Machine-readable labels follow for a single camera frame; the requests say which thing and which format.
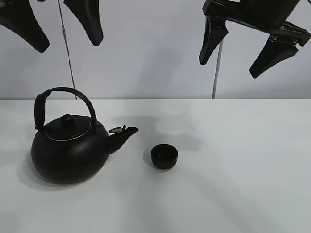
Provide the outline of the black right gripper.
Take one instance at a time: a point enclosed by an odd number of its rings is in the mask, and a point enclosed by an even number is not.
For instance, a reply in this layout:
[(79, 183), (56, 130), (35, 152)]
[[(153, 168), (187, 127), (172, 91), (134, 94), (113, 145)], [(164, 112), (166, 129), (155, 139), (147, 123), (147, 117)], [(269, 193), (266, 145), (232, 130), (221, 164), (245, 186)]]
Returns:
[(229, 33), (226, 20), (270, 34), (249, 72), (256, 79), (274, 65), (295, 56), (311, 34), (287, 18), (298, 5), (297, 0), (207, 0), (202, 10), (206, 15), (205, 32), (199, 62), (205, 65)]

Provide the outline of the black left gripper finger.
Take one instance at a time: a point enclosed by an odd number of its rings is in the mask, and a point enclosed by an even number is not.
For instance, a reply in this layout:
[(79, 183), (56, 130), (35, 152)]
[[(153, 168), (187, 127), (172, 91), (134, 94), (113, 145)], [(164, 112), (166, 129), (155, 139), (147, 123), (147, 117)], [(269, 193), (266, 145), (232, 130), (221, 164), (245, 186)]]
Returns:
[(50, 45), (28, 0), (2, 0), (0, 24), (19, 35), (40, 53), (44, 53)]
[(99, 0), (64, 0), (76, 16), (94, 46), (100, 45), (104, 35), (101, 26)]

